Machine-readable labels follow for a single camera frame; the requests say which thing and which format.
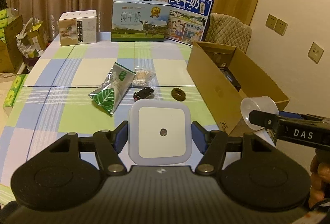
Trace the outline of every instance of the ribbed gray surface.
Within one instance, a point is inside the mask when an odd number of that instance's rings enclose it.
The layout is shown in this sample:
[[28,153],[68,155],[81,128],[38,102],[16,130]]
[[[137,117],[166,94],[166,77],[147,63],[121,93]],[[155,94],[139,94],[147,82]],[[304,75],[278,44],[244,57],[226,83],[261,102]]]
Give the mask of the ribbed gray surface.
[[188,166],[134,166],[125,176],[108,178],[81,206],[59,212],[22,207],[6,223],[289,224],[304,213],[301,208],[278,213],[247,209],[228,199],[213,178],[194,175]]

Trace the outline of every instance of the white logo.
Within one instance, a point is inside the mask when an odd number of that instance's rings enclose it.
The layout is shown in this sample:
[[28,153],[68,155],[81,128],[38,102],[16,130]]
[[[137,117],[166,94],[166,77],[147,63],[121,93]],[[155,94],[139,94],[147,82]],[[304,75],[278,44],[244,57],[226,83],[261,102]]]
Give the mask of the white logo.
[[164,168],[157,169],[156,171],[160,174],[164,174],[166,172]]

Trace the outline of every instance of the checkered tablecloth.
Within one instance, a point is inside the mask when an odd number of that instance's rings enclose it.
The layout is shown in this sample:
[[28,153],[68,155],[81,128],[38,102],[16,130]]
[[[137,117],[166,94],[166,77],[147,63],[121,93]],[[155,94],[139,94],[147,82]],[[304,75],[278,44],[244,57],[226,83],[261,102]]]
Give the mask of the checkered tablecloth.
[[[15,103],[7,125],[0,136],[0,203],[14,199],[10,178],[16,168],[67,132],[80,137],[90,136],[101,129],[113,130],[128,119],[134,103],[130,88],[113,117],[97,106],[88,96],[105,79],[114,62],[134,69],[152,69],[154,99],[175,101],[173,87],[186,93],[184,103],[191,120],[206,129],[217,129],[213,117],[187,73],[191,48],[166,40],[164,42],[110,42],[110,33],[98,33],[93,44],[61,47],[58,37],[50,44],[29,74]],[[127,145],[119,155],[129,169]],[[96,164],[93,153],[81,157]],[[193,143],[191,158],[184,163],[197,165],[201,154]]]

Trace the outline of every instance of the green and white package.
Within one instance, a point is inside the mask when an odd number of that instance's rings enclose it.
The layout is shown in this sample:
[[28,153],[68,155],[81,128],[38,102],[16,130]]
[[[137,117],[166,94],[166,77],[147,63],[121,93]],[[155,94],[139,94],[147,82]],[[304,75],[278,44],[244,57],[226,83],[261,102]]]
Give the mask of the green and white package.
[[113,115],[135,75],[135,72],[115,62],[104,83],[88,96]]

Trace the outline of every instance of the small white and brown box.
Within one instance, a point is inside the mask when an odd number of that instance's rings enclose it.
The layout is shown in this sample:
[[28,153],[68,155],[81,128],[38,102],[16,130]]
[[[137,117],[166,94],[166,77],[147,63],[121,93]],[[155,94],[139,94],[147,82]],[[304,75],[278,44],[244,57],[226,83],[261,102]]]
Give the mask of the small white and brown box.
[[63,13],[58,31],[61,46],[96,42],[96,10]]

